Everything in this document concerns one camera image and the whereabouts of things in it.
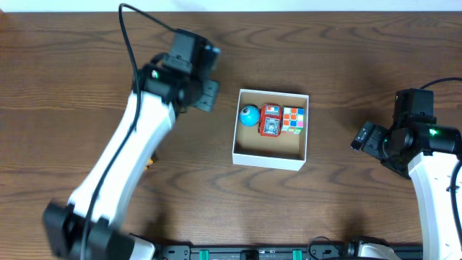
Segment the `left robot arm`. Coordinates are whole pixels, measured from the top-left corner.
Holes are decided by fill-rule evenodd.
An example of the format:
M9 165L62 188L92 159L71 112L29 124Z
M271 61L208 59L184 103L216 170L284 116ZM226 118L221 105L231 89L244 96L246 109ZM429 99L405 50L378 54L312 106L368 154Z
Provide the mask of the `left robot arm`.
M211 80L220 50L177 29L173 46L134 70L121 122L66 206L49 203L43 224L62 259L153 259L155 245L120 232L133 192L155 150L188 107L210 112L219 91Z

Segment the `colourful puzzle cube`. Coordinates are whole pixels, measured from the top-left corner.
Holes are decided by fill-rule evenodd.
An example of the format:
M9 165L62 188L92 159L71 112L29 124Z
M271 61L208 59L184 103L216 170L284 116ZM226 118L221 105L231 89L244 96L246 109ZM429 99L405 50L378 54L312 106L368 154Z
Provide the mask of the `colourful puzzle cube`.
M301 134L305 127L303 108L283 107L281 133Z

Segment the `blue toy ball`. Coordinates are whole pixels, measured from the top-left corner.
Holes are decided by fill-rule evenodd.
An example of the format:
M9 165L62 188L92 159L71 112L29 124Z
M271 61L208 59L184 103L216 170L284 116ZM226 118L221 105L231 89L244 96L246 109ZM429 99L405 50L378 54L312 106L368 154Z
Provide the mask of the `blue toy ball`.
M239 122L244 126L255 126L261 118L260 110L254 105L244 106L238 115Z

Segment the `orange white toy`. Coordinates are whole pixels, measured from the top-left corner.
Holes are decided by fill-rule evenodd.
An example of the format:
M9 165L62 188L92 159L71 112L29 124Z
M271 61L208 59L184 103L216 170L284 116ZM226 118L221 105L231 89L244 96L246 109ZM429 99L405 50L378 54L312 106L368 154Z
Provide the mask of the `orange white toy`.
M154 159L152 157L149 158L149 160L148 160L147 164L145 165L144 169L148 170L153 163L154 163Z

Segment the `white cardboard box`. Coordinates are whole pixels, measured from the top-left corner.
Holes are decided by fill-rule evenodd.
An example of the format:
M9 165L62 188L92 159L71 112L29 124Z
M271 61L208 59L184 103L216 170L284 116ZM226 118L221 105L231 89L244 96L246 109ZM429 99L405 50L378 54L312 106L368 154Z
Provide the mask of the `white cardboard box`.
M258 107L261 114L263 104L277 104L282 107L303 108L305 127L301 134L281 133L278 137L261 136L259 124L249 127L239 122L240 110L246 105ZM299 171L307 161L308 148L308 105L307 95L241 89L237 102L237 113L232 146L232 162L262 168Z

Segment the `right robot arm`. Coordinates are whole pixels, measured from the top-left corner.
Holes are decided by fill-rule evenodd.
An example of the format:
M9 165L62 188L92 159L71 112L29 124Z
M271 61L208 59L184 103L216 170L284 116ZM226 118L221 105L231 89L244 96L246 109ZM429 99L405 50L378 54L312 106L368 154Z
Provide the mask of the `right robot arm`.
M351 143L411 180L418 201L424 259L461 258L461 133L437 124L434 94L396 93L389 129L366 122Z

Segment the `red toy truck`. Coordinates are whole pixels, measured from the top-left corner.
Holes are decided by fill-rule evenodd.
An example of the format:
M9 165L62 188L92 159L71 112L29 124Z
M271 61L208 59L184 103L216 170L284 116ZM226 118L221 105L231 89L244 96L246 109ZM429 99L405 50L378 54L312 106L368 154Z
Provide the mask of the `red toy truck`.
M264 137L278 137L282 125L282 107L277 104L263 104L258 133Z

